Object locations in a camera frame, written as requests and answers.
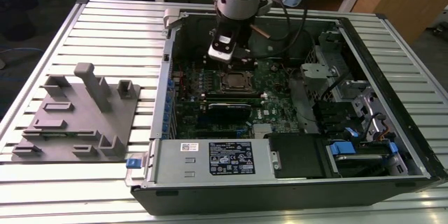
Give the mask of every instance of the blue cable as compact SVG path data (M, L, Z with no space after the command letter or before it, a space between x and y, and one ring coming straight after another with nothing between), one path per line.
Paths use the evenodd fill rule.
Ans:
M0 54L2 54L4 52L9 52L9 51L13 51L13 50L17 50L17 51L38 51L41 53L44 53L45 51L42 51L41 49L38 48L32 48L32 47L18 47L18 48L8 48L5 46L0 46L1 48L6 48L4 51L0 52Z

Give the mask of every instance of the white table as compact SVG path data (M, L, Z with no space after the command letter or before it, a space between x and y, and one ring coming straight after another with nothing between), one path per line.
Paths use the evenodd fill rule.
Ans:
M148 68L160 66L166 8L213 9L212 5L114 0L89 0L74 5L0 123L0 223L445 223L448 184L366 207L156 217L146 213L125 187L124 163L8 164L12 148L21 140L20 129L29 125L46 95L40 88L46 75L72 74L77 62L100 65L94 74L105 76L108 83L125 78L142 86L128 154L148 150L158 83ZM289 11L301 14L300 10ZM309 11L309 16L344 16L350 20L440 162L448 167L448 94L389 22L373 14ZM142 170L132 176L141 178Z

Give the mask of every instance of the blue latch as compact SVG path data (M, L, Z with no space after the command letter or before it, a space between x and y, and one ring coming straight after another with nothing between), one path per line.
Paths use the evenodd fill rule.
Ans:
M392 142L389 143L389 148L390 148L390 152L393 154L398 153L398 147L397 147L397 145L394 143L392 143Z
M345 129L346 129L346 131L349 132L349 134L350 134L353 137L358 137L358 134L357 134L357 132L356 132L356 131L353 131L353 129L352 129L352 128L346 127Z
M350 142L336 142L329 146L330 153L338 154L356 154L353 144Z
M129 158L125 160L126 169L140 169L141 168L141 159L140 158Z

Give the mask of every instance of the motherboard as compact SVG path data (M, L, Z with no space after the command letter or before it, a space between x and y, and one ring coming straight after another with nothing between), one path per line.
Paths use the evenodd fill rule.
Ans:
M173 79L177 139L256 138L262 125L266 133L300 131L289 70L280 63L185 60L174 64Z

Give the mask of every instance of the sticker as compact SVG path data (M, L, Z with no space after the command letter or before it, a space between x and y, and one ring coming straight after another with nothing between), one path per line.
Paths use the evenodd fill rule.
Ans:
M198 143L181 143L180 144L181 152L197 152L198 151Z
M209 143L208 153L213 176L254 174L250 142Z

